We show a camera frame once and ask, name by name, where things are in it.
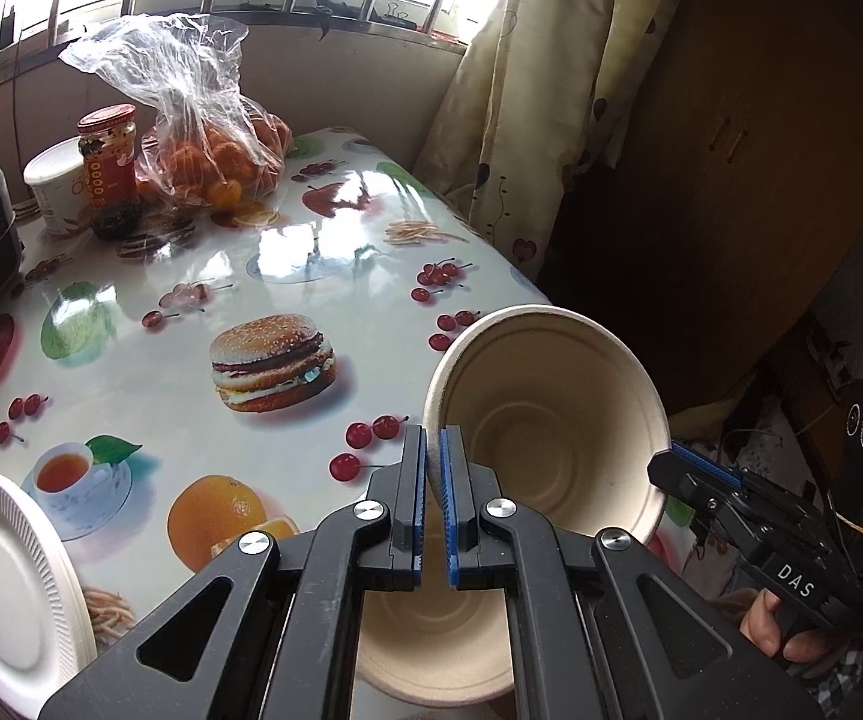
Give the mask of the checked shirt right forearm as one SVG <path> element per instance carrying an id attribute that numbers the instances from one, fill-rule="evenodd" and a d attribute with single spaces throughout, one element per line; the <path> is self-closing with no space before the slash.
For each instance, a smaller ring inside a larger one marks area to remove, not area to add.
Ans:
<path id="1" fill-rule="evenodd" d="M 843 644 L 809 668 L 802 685 L 822 710 L 825 718 L 835 718 L 845 700 L 863 678 L 863 639 Z"/>

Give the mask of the person's right hand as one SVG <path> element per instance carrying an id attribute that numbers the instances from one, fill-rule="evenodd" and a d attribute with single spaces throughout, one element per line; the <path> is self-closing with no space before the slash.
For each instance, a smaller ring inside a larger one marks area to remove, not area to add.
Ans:
<path id="1" fill-rule="evenodd" d="M 781 655 L 793 665 L 817 665 L 841 649 L 841 642 L 822 631 L 804 631 L 786 637 L 778 624 L 781 600 L 770 590 L 759 590 L 744 613 L 739 630 L 763 655 Z"/>

